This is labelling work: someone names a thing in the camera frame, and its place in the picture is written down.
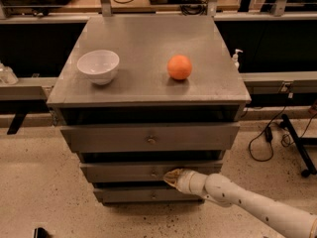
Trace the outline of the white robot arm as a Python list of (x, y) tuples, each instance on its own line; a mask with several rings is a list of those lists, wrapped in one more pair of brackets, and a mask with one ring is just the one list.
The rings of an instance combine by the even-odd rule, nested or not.
[(235, 204), (285, 238), (316, 238), (317, 216), (245, 190), (220, 175), (209, 176), (189, 169), (166, 173), (163, 180), (184, 194), (200, 196), (218, 205)]

